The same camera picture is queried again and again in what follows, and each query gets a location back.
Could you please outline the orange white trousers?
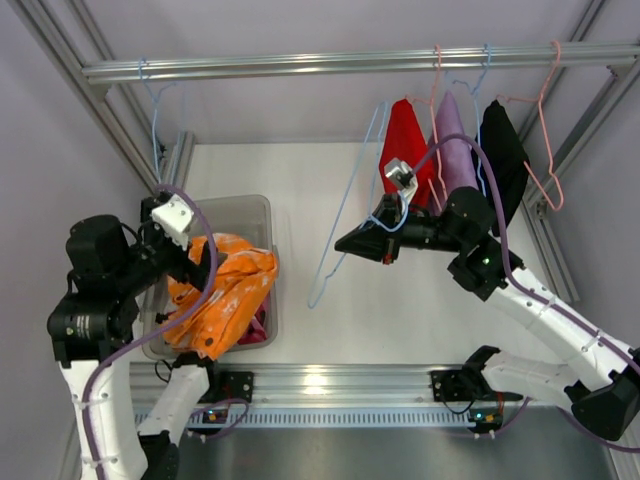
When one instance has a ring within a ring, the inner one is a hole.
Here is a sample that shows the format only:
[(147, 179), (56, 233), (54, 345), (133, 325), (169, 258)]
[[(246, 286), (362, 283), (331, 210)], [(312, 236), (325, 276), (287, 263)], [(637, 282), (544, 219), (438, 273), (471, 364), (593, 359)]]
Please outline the orange white trousers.
[(176, 351), (217, 359), (246, 333), (278, 276), (275, 253), (230, 233), (214, 235), (226, 255), (205, 302), (186, 320), (163, 334)]

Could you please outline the pink camouflage trousers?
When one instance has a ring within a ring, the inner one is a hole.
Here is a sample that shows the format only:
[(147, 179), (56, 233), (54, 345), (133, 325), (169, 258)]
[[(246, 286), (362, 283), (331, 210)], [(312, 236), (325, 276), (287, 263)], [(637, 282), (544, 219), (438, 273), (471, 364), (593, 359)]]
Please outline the pink camouflage trousers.
[(271, 315), (271, 298), (267, 296), (250, 320), (244, 334), (238, 340), (239, 347), (259, 347), (268, 344), (275, 335)]

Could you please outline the light blue wire hanger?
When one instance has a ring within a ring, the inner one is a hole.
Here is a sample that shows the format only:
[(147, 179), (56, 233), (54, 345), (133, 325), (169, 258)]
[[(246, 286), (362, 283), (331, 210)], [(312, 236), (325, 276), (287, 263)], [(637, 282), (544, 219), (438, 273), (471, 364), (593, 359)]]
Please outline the light blue wire hanger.
[(145, 68), (148, 66), (149, 62), (145, 57), (141, 57), (137, 61), (138, 79), (141, 81), (145, 91), (147, 92), (152, 108), (150, 128), (152, 168), (155, 179), (159, 183), (174, 184), (177, 179), (178, 162), (177, 160), (172, 160), (171, 155), (166, 156), (167, 144), (161, 139), (159, 128), (161, 123), (163, 95), (168, 90), (180, 87), (181, 83), (172, 81), (154, 90), (151, 87), (151, 75), (144, 72)]

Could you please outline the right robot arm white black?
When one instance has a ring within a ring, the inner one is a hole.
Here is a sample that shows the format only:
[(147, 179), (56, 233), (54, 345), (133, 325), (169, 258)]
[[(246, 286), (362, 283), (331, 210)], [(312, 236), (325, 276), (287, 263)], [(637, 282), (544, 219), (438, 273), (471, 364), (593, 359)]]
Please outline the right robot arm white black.
[(457, 375), (476, 399), (498, 394), (553, 404), (590, 434), (619, 440), (639, 413), (639, 352), (554, 295), (490, 229), (496, 213), (472, 187), (456, 189), (438, 216), (386, 194), (371, 219), (336, 251), (389, 265), (401, 249), (451, 252), (448, 271), (465, 291), (502, 310), (554, 352), (556, 364), (478, 348)]

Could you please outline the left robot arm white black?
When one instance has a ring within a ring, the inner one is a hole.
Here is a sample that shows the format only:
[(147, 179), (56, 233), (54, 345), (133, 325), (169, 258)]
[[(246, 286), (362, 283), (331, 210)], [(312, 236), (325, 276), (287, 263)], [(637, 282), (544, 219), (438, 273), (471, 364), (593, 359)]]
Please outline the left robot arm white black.
[(183, 353), (142, 423), (134, 417), (128, 353), (142, 344), (132, 325), (137, 297), (171, 276), (211, 292), (219, 262), (206, 217), (164, 186), (141, 203), (133, 231), (114, 215), (70, 229), (67, 291), (47, 320), (54, 358), (73, 403), (84, 479), (174, 479), (179, 443), (196, 406), (215, 387), (212, 360)]

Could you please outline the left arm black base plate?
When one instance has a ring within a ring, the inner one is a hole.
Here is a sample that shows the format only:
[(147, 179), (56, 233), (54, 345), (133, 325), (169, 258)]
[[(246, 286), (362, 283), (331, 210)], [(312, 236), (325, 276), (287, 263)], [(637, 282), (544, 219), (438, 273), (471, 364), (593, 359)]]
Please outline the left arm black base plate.
[(220, 371), (208, 374), (209, 387), (201, 404), (213, 404), (228, 399), (252, 402), (255, 375), (251, 371)]

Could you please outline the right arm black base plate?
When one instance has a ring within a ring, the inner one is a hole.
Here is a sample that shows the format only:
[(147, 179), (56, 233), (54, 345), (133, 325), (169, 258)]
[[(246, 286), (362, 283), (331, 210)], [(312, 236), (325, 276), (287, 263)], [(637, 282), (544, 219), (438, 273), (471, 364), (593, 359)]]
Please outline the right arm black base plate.
[(444, 369), (430, 372), (431, 386), (436, 402), (520, 401), (524, 397), (513, 392), (492, 390), (479, 373), (465, 369)]

